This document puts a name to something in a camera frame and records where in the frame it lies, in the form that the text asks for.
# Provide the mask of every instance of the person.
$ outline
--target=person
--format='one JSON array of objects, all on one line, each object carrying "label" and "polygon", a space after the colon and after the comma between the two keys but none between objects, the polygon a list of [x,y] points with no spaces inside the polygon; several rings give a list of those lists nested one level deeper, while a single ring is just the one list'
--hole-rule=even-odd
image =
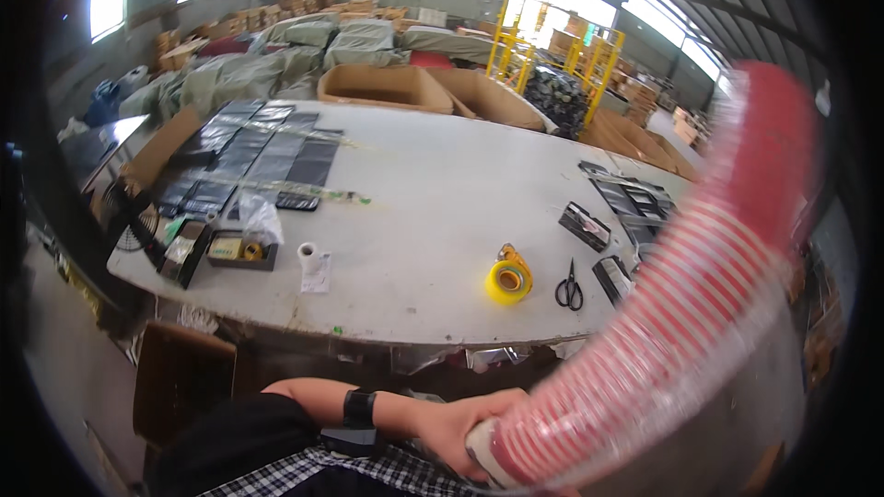
[{"label": "person", "polygon": [[[194,423],[146,483],[151,497],[472,495],[469,480],[488,475],[468,455],[467,433],[526,397],[513,388],[436,403],[338,381],[278,381]],[[340,426],[357,429],[323,430]],[[381,439],[369,452],[339,452],[337,438],[372,428]],[[406,444],[415,438],[448,469]]]}]

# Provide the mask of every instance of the red and white striped tube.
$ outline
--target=red and white striped tube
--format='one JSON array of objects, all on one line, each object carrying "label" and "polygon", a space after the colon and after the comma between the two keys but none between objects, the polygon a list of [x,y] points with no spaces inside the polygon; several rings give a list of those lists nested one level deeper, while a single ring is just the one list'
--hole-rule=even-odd
[{"label": "red and white striped tube", "polygon": [[809,182],[808,92],[770,64],[737,66],[714,148],[618,317],[523,404],[477,426],[470,453],[504,487],[557,488],[618,469],[693,416],[782,302]]}]

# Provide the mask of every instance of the black watch strap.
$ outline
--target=black watch strap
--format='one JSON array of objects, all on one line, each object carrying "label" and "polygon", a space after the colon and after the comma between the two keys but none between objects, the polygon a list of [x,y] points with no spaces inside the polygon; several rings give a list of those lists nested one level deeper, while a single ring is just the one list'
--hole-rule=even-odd
[{"label": "black watch strap", "polygon": [[363,430],[374,428],[375,393],[352,389],[344,397],[344,427]]}]

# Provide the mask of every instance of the plaid shirt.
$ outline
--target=plaid shirt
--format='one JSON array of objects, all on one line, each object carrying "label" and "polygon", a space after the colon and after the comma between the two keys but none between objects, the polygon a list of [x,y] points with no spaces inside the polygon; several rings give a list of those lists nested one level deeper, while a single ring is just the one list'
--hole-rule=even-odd
[{"label": "plaid shirt", "polygon": [[478,495],[466,482],[448,475],[434,463],[387,446],[378,458],[353,459],[333,455],[324,447],[308,447],[301,453],[271,462],[236,480],[202,493],[200,497],[280,497],[322,469],[343,467],[383,482],[400,491],[426,497]]}]

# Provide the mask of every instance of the hand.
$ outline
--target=hand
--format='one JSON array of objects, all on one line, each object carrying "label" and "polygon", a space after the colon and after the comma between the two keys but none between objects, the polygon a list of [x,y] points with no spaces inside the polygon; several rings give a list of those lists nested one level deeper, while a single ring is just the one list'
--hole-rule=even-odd
[{"label": "hand", "polygon": [[455,472],[483,482],[488,474],[467,455],[467,434],[486,418],[500,416],[527,398],[525,390],[516,387],[451,403],[422,402],[415,412],[414,432]]}]

